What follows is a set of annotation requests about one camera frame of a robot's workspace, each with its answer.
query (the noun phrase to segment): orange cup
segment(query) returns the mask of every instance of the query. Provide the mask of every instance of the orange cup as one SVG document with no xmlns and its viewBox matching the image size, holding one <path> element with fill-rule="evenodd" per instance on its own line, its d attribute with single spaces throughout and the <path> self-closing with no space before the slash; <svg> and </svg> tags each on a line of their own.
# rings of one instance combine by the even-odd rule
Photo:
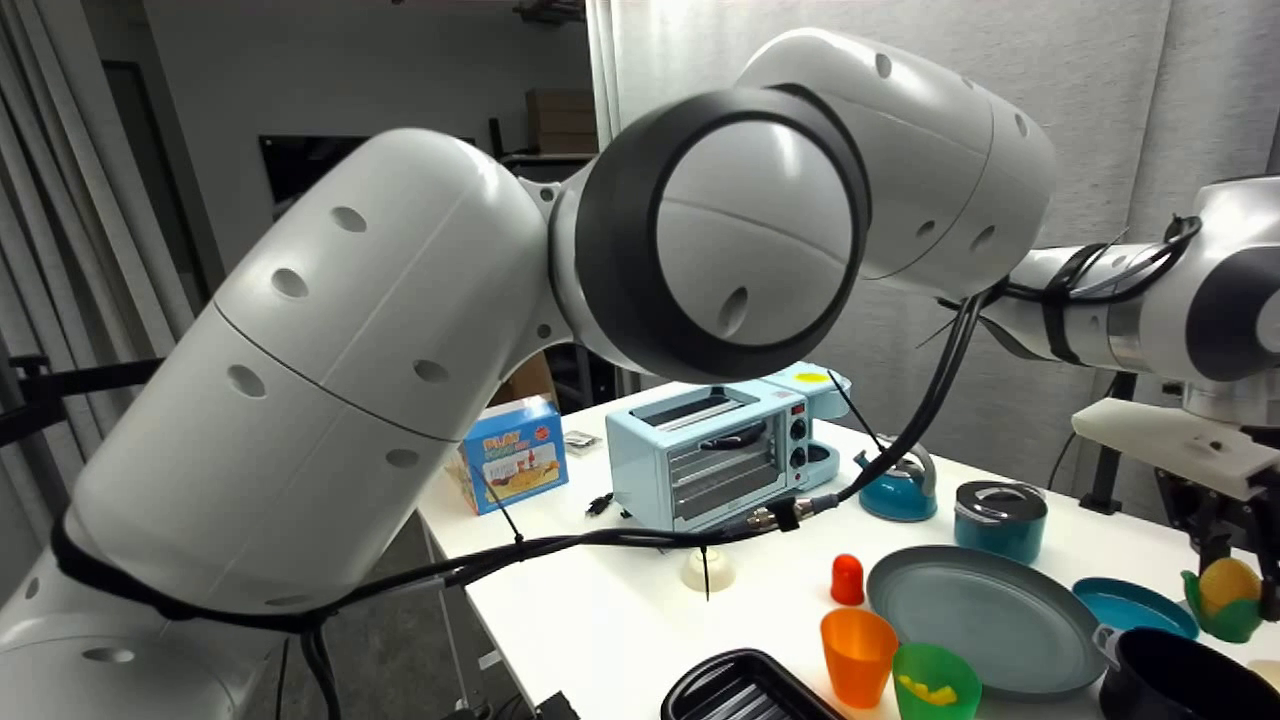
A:
<svg viewBox="0 0 1280 720">
<path fill-rule="evenodd" d="M 878 710 L 895 658 L 895 634 L 878 614 L 836 608 L 825 618 L 825 658 L 841 705 Z"/>
</svg>

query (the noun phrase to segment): curtain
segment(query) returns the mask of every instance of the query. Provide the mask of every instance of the curtain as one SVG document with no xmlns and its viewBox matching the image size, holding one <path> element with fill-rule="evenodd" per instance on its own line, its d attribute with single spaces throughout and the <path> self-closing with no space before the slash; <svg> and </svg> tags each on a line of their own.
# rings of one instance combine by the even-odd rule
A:
<svg viewBox="0 0 1280 720">
<path fill-rule="evenodd" d="M 8 356 L 53 371 L 150 359 L 190 326 L 82 0 L 0 0 L 0 413 L 17 405 Z M 82 397 L 67 424 L 0 447 L 0 594 L 124 407 L 127 391 Z"/>
<path fill-rule="evenodd" d="M 1276 12 L 1267 0 L 590 0 L 598 123 L 617 132 L 655 103 L 734 85 L 784 30 L 859 32 L 959 68 L 1046 123 L 1060 175 L 1035 243 L 1153 240 L 1203 180 L 1263 167 Z M 931 375 L 927 335 L 945 319 L 920 294 L 859 283 L 816 359 L 848 371 L 872 424 L 894 434 Z M 927 444 L 1046 484 L 1068 415 L 1109 381 L 1014 359 L 981 335 Z M 1082 492 L 1091 457 L 1075 444 L 1058 487 Z M 1122 501 L 1161 517 L 1150 473 L 1125 473 Z"/>
</svg>

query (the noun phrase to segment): plate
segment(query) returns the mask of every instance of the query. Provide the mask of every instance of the plate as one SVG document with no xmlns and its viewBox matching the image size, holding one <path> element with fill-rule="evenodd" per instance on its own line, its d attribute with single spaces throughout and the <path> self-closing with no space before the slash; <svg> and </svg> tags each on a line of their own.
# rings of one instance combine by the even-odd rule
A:
<svg viewBox="0 0 1280 720">
<path fill-rule="evenodd" d="M 1068 697 L 1104 678 L 1098 618 L 1058 580 L 970 550 L 908 550 L 869 577 L 872 608 L 899 642 L 942 644 L 990 693 Z"/>
<path fill-rule="evenodd" d="M 1122 634 L 1156 629 L 1156 634 L 1185 637 L 1185 642 L 1196 642 L 1196 634 L 1201 634 L 1192 614 L 1185 614 L 1170 595 L 1150 594 L 1127 580 L 1089 577 L 1089 580 L 1071 583 L 1071 594 L 1101 626 L 1113 626 Z"/>
</svg>

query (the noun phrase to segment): table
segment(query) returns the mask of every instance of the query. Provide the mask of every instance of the table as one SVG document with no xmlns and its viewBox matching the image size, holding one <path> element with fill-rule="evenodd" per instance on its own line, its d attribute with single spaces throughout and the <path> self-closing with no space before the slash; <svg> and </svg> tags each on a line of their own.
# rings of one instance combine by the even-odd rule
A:
<svg viewBox="0 0 1280 720">
<path fill-rule="evenodd" d="M 577 415 L 566 428 L 601 435 L 569 457 L 569 484 L 514 505 L 524 538 L 590 532 L 617 526 L 617 508 L 590 519 L 583 508 L 607 492 L 606 415 L 627 405 L 647 405 L 679 384 L 661 384 Z M 859 434 L 816 424 L 816 440 L 841 454 L 841 480 L 852 480 L 852 457 L 869 447 Z M 566 693 L 583 720 L 652 720 L 661 697 L 695 659 L 724 650 L 763 650 L 791 668 L 809 687 L 836 705 L 821 618 L 831 608 L 830 572 L 836 551 L 857 551 L 866 569 L 914 545 L 951 545 L 956 484 L 992 477 L 984 470 L 938 461 L 942 512 L 927 526 L 888 526 L 859 505 L 831 508 L 798 532 L 762 538 L 724 550 L 737 569 L 734 587 L 706 602 L 679 583 L 679 551 L 635 550 L 569 550 L 549 559 L 504 569 L 469 587 L 482 619 L 504 653 L 515 686 L 534 705 Z M 422 519 L 445 558 L 507 545 L 502 517 L 472 517 L 457 480 L 435 477 L 422 495 Z M 1196 551 L 1172 530 L 1136 517 L 1098 517 L 1071 495 L 1047 492 L 1047 530 L 1042 572 L 1071 583 L 1082 577 L 1125 577 L 1166 595 L 1181 595 L 1181 572 L 1196 569 Z M 1259 629 L 1247 650 L 1215 644 L 1237 659 L 1280 659 L 1280 629 Z M 866 720 L 895 718 L 894 687 Z M 984 718 L 1091 718 L 1089 693 L 1060 705 L 984 705 Z"/>
</svg>

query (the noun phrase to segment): cup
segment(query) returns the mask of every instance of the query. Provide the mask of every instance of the cup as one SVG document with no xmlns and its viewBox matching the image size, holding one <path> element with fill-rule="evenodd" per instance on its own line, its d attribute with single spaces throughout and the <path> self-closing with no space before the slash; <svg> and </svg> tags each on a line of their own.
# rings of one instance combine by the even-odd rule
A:
<svg viewBox="0 0 1280 720">
<path fill-rule="evenodd" d="M 976 710 L 984 700 L 984 686 L 976 682 L 970 659 L 938 644 L 895 650 L 894 693 L 905 720 L 976 720 Z"/>
<path fill-rule="evenodd" d="M 825 618 L 825 658 L 841 705 L 878 710 L 895 658 L 895 634 L 878 614 L 836 608 Z"/>
<path fill-rule="evenodd" d="M 1109 720 L 1280 718 L 1280 693 L 1228 658 L 1156 629 L 1098 629 L 1113 659 L 1101 686 Z"/>
</svg>

